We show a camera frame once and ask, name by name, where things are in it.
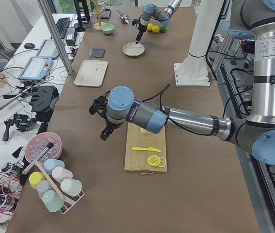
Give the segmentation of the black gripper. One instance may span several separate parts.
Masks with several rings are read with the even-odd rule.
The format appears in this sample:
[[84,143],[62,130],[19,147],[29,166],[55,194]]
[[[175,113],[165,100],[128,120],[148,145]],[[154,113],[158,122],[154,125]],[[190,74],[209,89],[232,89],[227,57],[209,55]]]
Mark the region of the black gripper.
[[89,113],[94,115],[98,113],[100,117],[105,120],[106,127],[100,134],[100,139],[106,141],[108,137],[113,133],[114,129],[118,129],[122,123],[112,123],[107,119],[107,96],[110,91],[107,91],[105,94],[99,96],[97,99],[93,101],[93,104],[89,108]]
[[140,41],[141,41],[141,38],[142,38],[142,36],[143,36],[143,34],[145,32],[145,20],[143,18],[141,18],[141,19],[134,19],[132,21],[132,26],[134,26],[134,25],[138,25],[139,32],[137,34],[136,42],[135,43],[139,44]]

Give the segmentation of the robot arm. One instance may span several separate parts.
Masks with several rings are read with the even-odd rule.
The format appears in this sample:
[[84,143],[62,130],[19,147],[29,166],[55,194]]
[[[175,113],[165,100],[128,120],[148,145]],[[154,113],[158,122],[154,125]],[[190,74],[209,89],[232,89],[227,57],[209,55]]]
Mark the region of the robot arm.
[[153,18],[163,25],[168,25],[174,12],[179,8],[182,0],[172,0],[164,10],[159,10],[154,4],[146,4],[142,15],[138,19],[132,21],[132,26],[137,25],[138,34],[136,44],[139,44],[143,34],[146,32],[150,19]]
[[105,119],[106,140],[124,121],[151,133],[176,125],[191,133],[217,136],[275,165],[275,0],[235,0],[230,31],[234,38],[255,39],[252,110],[246,119],[201,115],[138,100],[125,86],[117,86],[94,100],[89,112]]

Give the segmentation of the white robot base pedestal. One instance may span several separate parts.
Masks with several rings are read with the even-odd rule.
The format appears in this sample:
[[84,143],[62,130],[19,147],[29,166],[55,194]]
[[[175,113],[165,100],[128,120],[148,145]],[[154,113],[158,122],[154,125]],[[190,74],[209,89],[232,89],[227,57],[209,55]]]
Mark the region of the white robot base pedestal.
[[207,51],[220,20],[224,0],[202,0],[191,39],[188,56],[182,63],[174,64],[177,86],[209,86]]

